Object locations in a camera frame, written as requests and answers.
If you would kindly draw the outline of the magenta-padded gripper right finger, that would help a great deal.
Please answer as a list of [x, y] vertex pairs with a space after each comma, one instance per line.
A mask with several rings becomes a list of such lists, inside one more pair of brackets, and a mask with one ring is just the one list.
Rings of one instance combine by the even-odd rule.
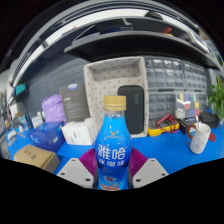
[[130, 157], [130, 187], [140, 188], [168, 176], [167, 171], [155, 159], [147, 159], [133, 148]]

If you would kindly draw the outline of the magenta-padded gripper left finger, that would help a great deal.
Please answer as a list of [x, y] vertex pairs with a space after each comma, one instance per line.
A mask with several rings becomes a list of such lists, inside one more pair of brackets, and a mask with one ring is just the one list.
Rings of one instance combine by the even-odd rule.
[[58, 176], [84, 188], [96, 188], [98, 170], [94, 149], [88, 150], [80, 158], [71, 158]]

